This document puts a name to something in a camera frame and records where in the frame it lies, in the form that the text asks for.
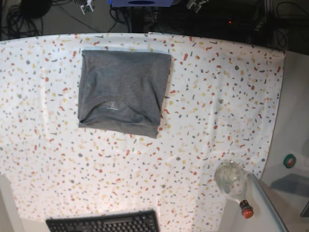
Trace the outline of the grey t-shirt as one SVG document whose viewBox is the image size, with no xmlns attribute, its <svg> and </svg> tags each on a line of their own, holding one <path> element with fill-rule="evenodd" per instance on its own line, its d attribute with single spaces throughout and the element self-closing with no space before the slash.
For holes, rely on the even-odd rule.
<svg viewBox="0 0 309 232">
<path fill-rule="evenodd" d="M 80 128 L 157 137 L 171 55 L 82 51 Z"/>
</svg>

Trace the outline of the green tape roll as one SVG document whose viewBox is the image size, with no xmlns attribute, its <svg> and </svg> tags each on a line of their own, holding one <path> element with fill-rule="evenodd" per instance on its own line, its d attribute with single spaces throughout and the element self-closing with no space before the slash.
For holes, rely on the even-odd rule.
<svg viewBox="0 0 309 232">
<path fill-rule="evenodd" d="M 292 168 L 295 165 L 295 163 L 296 163 L 296 157 L 293 154 L 287 155 L 283 160 L 283 165 L 287 169 Z"/>
</svg>

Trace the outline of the clear bottle red cap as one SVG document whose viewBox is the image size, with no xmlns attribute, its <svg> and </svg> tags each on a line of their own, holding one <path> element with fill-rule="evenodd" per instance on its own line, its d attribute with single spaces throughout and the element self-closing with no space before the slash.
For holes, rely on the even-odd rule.
<svg viewBox="0 0 309 232">
<path fill-rule="evenodd" d="M 254 215 L 253 207 L 246 198 L 247 174 L 241 166 L 231 160 L 223 160 L 216 168 L 214 179 L 221 193 L 239 205 L 245 219 Z"/>
</svg>

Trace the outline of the blue box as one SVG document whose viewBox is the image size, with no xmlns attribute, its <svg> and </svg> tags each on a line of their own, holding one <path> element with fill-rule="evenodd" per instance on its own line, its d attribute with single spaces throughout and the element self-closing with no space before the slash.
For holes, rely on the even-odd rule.
<svg viewBox="0 0 309 232">
<path fill-rule="evenodd" d="M 170 7 L 176 5 L 180 0 L 108 0 L 107 3 L 114 7 Z"/>
</svg>

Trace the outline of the black round stand base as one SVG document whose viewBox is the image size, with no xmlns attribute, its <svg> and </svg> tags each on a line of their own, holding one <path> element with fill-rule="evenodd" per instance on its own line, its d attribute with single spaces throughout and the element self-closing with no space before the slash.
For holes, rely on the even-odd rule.
<svg viewBox="0 0 309 232">
<path fill-rule="evenodd" d="M 29 19 L 37 19 L 45 16 L 51 9 L 51 0 L 21 0 L 21 15 Z"/>
</svg>

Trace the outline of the black keyboard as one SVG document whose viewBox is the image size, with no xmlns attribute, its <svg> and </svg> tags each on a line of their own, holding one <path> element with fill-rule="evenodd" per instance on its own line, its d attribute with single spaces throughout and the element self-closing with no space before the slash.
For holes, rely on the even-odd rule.
<svg viewBox="0 0 309 232">
<path fill-rule="evenodd" d="M 79 217 L 47 219 L 51 232 L 159 232 L 154 210 L 105 215 L 99 217 Z"/>
</svg>

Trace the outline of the terrazzo pattern tablecloth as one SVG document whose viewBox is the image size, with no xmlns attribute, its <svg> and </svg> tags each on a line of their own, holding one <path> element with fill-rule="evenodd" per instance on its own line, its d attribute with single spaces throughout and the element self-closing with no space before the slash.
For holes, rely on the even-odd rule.
<svg viewBox="0 0 309 232">
<path fill-rule="evenodd" d="M 78 127 L 85 49 L 171 55 L 156 139 Z M 233 160 L 261 176 L 285 53 L 160 33 L 69 34 L 0 43 L 0 173 L 19 216 L 153 208 L 164 232 L 218 230 L 214 172 Z"/>
</svg>

